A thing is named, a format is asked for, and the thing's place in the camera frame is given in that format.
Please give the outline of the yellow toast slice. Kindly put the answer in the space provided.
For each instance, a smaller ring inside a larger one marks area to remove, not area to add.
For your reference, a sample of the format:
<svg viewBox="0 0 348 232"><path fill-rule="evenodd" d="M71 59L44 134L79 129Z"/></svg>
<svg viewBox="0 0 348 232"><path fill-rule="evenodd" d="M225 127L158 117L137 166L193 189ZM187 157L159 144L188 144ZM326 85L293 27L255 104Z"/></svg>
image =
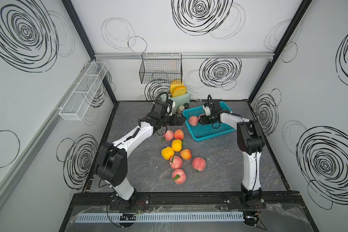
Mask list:
<svg viewBox="0 0 348 232"><path fill-rule="evenodd" d="M181 79L176 79L176 80L172 81L171 85L170 85L170 93L172 94L174 92L174 90L180 86L183 86L183 82Z"/></svg>
<svg viewBox="0 0 348 232"><path fill-rule="evenodd" d="M178 97L185 95L187 93L187 88L185 86L179 86L173 90L172 97Z"/></svg>

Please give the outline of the black corner frame post left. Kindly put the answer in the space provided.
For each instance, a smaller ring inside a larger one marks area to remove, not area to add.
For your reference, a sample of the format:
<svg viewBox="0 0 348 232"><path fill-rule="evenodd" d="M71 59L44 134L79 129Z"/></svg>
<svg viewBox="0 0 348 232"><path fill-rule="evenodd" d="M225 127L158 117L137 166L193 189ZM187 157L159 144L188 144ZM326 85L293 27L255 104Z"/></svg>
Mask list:
<svg viewBox="0 0 348 232"><path fill-rule="evenodd" d="M96 53L95 53L95 51L94 51L94 49L92 47L92 44L91 44L91 42L90 42L90 40L89 40L85 30L84 30L84 27L83 27L83 25L82 25L78 15L77 15L77 12L76 12L76 10L74 8L74 5L73 5L72 1L71 0L61 0L61 1L62 1L62 4L63 4L63 6L64 6L64 8L65 8L69 18L71 19L71 22L72 22L74 28L76 29L76 32L77 32L77 34L78 34L78 36L79 36L79 38L80 38L80 40L81 40L85 50L86 50L89 58L92 59L92 60L95 59ZM110 84L108 83L108 81L104 78L102 83L103 83L103 86L104 86L104 88L107 91L107 95L110 97L113 105L114 106L118 106L119 103L118 103L118 101L117 101L117 99L116 99L116 97L115 97L115 95L113 93L113 90L112 90Z"/></svg>

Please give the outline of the yellow peach upper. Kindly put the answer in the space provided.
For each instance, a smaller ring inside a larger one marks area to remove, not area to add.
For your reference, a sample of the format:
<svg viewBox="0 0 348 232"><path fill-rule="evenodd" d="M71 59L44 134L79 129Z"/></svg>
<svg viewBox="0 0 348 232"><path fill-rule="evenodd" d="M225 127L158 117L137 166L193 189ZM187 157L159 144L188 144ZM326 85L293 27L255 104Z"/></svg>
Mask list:
<svg viewBox="0 0 348 232"><path fill-rule="evenodd" d="M183 141L176 139L172 141L171 148L174 152L180 152L183 148Z"/></svg>

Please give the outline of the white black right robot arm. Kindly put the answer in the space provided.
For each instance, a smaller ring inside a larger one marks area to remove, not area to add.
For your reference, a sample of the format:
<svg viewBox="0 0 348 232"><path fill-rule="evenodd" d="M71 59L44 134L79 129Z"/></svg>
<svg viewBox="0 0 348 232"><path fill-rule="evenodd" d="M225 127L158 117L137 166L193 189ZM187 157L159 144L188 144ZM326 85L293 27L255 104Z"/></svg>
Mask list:
<svg viewBox="0 0 348 232"><path fill-rule="evenodd" d="M245 119L234 112L222 110L211 115L200 116L199 123L202 125L224 123L236 129L237 145L242 151L244 164L240 203L243 207L259 204L263 192L260 184L260 158L265 146L259 121Z"/></svg>

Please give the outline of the pink peach front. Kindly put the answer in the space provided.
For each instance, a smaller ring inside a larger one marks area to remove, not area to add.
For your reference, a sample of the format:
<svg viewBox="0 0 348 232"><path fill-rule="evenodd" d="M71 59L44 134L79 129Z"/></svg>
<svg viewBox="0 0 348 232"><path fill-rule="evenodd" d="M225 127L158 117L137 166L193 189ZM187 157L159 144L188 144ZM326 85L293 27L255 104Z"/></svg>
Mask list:
<svg viewBox="0 0 348 232"><path fill-rule="evenodd" d="M186 174L182 169L176 169L172 172L172 180L178 185L185 183L186 178Z"/></svg>

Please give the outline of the orange wrinkled peach lower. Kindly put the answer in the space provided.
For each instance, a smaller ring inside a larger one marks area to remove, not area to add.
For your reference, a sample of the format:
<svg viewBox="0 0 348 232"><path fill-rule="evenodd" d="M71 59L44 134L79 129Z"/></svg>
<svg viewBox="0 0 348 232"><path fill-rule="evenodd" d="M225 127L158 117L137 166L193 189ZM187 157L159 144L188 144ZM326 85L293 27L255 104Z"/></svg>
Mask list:
<svg viewBox="0 0 348 232"><path fill-rule="evenodd" d="M184 149L180 152L180 156L184 160L190 160L192 158L192 153L190 149Z"/></svg>

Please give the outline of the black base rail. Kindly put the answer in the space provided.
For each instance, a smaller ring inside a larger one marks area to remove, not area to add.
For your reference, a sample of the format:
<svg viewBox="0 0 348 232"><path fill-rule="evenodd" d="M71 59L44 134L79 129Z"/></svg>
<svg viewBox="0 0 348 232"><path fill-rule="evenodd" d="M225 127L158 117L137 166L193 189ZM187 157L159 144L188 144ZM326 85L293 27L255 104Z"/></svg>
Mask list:
<svg viewBox="0 0 348 232"><path fill-rule="evenodd" d="M213 205L228 209L265 209L269 204L298 204L303 201L297 191L267 191L258 203L242 203L241 192L138 192L131 200L123 200L116 193L77 193L68 209L76 206L111 206L114 210L152 210L155 206Z"/></svg>

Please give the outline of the pink peach centre pile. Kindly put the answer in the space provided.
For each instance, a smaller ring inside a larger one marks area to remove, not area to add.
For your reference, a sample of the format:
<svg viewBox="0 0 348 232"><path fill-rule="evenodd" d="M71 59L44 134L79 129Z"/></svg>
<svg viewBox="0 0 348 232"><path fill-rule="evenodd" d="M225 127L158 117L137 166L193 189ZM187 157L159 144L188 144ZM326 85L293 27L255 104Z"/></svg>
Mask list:
<svg viewBox="0 0 348 232"><path fill-rule="evenodd" d="M180 169L183 165L183 160L181 157L178 156L172 156L169 159L169 164L172 169Z"/></svg>

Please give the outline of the yellow peach lower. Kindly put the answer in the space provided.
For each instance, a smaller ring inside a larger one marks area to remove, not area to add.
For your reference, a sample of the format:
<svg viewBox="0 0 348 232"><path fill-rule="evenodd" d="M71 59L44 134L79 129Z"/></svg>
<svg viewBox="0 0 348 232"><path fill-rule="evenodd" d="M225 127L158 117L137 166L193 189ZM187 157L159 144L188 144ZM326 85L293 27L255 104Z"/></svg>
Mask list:
<svg viewBox="0 0 348 232"><path fill-rule="evenodd" d="M175 151L171 147L166 147L161 151L161 155L165 160L169 160L175 155Z"/></svg>

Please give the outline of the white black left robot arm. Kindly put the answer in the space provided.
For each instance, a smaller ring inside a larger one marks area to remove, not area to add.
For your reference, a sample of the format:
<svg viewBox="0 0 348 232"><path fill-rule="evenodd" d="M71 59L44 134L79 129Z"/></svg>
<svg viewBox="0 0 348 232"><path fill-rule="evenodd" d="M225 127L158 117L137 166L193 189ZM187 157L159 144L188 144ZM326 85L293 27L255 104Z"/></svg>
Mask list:
<svg viewBox="0 0 348 232"><path fill-rule="evenodd" d="M150 112L143 119L138 119L138 125L124 137L100 146L94 174L112 187L118 197L129 201L136 192L127 179L129 155L162 126L182 126L185 121L184 116Z"/></svg>

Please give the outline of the yellow toast slice left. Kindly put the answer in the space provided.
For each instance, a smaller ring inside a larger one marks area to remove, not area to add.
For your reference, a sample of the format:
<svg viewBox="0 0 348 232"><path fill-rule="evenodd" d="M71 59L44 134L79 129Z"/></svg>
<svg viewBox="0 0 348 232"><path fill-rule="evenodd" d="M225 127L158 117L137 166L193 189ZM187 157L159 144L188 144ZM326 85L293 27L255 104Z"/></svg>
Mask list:
<svg viewBox="0 0 348 232"><path fill-rule="evenodd" d="M172 81L171 85L170 85L170 93L172 94L174 92L174 90L180 86L183 86L183 82L181 79L176 79L176 80Z"/></svg>

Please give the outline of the black corner frame post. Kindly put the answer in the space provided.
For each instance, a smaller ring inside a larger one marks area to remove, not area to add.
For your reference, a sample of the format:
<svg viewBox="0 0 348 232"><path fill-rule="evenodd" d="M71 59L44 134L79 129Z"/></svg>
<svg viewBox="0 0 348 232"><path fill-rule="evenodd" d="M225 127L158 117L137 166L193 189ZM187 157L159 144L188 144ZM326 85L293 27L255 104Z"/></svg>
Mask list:
<svg viewBox="0 0 348 232"><path fill-rule="evenodd" d="M277 62L278 58L282 54L283 49L287 45L289 39L292 37L293 33L295 32L296 28L298 27L299 23L301 22L302 18L304 17L306 11L308 10L309 6L312 4L312 0L303 0L301 4L299 5L296 13L294 14L291 22L289 23L287 29L285 30L281 40L277 44L276 49L274 50L275 55L273 59L268 62L266 65L264 71L262 72L260 78L258 79L255 87L253 88L253 91L251 92L248 102L251 103L255 99L257 93L261 89L262 85L264 84L265 80L267 79L269 73L271 72L272 68L274 67L275 63Z"/></svg>
<svg viewBox="0 0 348 232"><path fill-rule="evenodd" d="M77 15L77 12L76 12L76 10L74 8L74 5L73 5L72 1L71 0L61 0L61 1L62 1L62 4L63 4L63 6L64 6L64 8L65 8L69 18L71 19L71 22L72 22L74 28L76 29L76 32L77 32L77 34L78 34L78 36L79 36L79 38L80 38L80 40L81 40L85 50L86 50L89 58L92 59L92 60L95 59L96 53L95 53L95 51L94 51L94 49L92 47L92 44L91 44L91 42L90 42L90 40L89 40L85 30L84 30L84 27L83 27L83 25L82 25L78 15ZM103 86L104 86L104 88L107 91L107 95L110 97L113 105L114 106L118 106L119 103L118 103L118 101L117 101L117 99L116 99L116 97L115 97L115 95L113 93L113 90L112 90L110 84L108 83L108 81L104 78L102 83L103 83Z"/></svg>

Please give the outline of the yellow toast slice right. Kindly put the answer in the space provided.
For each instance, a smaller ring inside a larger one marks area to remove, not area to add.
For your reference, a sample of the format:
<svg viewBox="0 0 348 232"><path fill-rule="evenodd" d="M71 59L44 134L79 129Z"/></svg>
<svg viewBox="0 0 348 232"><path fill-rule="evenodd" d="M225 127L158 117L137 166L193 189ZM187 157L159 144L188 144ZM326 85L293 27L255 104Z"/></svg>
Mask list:
<svg viewBox="0 0 348 232"><path fill-rule="evenodd" d="M185 86L179 86L173 90L172 97L178 97L185 95L187 93L187 88Z"/></svg>

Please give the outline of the mint green toaster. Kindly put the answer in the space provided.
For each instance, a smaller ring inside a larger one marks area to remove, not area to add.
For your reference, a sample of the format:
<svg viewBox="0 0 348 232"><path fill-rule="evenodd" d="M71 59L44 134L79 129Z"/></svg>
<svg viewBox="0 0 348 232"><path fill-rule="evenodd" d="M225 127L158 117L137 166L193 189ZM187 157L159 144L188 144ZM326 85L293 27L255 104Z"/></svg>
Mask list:
<svg viewBox="0 0 348 232"><path fill-rule="evenodd" d="M177 113L177 110L178 108L183 105L185 103L190 103L190 94L187 92L186 94L184 95L180 95L180 96L177 96L177 97L172 97L169 92L168 92L168 96L169 96L169 100L172 100L173 103L172 103L172 113ZM166 94L162 94L160 97L159 97L159 100L160 101L163 101L165 102L166 101Z"/></svg>

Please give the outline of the orange wrinkled peach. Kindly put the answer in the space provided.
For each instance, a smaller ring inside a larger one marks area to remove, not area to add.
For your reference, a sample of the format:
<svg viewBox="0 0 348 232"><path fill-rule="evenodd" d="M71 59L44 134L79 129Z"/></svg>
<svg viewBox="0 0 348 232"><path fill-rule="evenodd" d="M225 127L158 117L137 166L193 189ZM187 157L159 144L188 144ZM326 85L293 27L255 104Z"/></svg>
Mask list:
<svg viewBox="0 0 348 232"><path fill-rule="evenodd" d="M174 133L174 138L176 139L176 140L183 140L184 139L184 133L183 133L183 131L181 130L181 129L177 129L176 131L175 131L175 133Z"/></svg>
<svg viewBox="0 0 348 232"><path fill-rule="evenodd" d="M184 160L190 160L192 158L192 153L190 149L184 149L180 152L180 156Z"/></svg>

